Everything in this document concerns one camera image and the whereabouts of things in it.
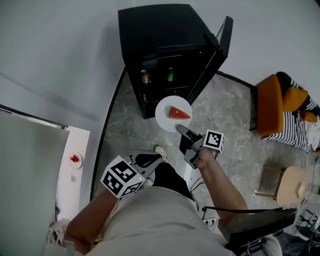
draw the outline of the can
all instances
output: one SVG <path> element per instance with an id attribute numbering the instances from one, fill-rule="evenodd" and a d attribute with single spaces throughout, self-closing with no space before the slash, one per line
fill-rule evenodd
<path id="1" fill-rule="evenodd" d="M 172 82 L 174 79 L 175 79 L 175 73 L 174 73 L 174 68 L 173 67 L 170 67 L 169 70 L 168 70 L 168 74 L 167 74 L 167 80 L 169 82 Z"/>
<path id="2" fill-rule="evenodd" d="M 140 72 L 141 74 L 141 78 L 142 78 L 142 82 L 147 85 L 149 82 L 149 74 L 146 70 L 141 70 Z"/>

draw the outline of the hand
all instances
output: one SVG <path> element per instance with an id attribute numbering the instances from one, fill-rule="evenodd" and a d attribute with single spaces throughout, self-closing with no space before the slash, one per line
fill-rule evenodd
<path id="1" fill-rule="evenodd" d="M 207 147 L 200 149 L 198 156 L 199 159 L 194 163 L 194 166 L 199 169 L 206 167 L 210 161 L 215 160 L 213 152 Z"/>

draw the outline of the small white plate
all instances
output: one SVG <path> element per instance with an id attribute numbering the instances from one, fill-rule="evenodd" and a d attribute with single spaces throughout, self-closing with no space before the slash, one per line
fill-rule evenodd
<path id="1" fill-rule="evenodd" d="M 69 165 L 72 169 L 76 170 L 79 169 L 82 166 L 82 157 L 79 152 L 72 153 L 68 158 L 72 157 L 75 154 L 75 156 L 79 159 L 78 162 L 72 162 L 70 159 L 68 159 Z"/>
<path id="2" fill-rule="evenodd" d="M 171 106 L 174 106 L 186 114 L 190 116 L 189 119 L 185 120 L 176 120 L 168 118 L 169 111 Z M 192 119 L 192 108 L 188 101 L 186 101 L 184 98 L 181 98 L 179 96 L 168 96 L 163 98 L 155 109 L 155 120 L 158 123 L 158 125 L 166 130 L 167 132 L 174 133 L 177 131 L 176 126 L 177 125 L 183 125 L 187 127 Z"/>

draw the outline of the white door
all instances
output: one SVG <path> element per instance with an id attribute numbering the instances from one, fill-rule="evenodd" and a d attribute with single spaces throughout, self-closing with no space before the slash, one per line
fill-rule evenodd
<path id="1" fill-rule="evenodd" d="M 0 255 L 44 255 L 68 131 L 0 112 Z"/>

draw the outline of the wooden chair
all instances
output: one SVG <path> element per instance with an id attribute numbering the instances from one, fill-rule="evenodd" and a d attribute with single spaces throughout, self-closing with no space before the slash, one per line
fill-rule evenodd
<path id="1" fill-rule="evenodd" d="M 255 192 L 256 196 L 272 198 L 278 205 L 285 206 L 300 201 L 307 186 L 308 173 L 294 166 L 275 168 L 263 166 L 265 170 L 280 173 L 274 195 Z"/>

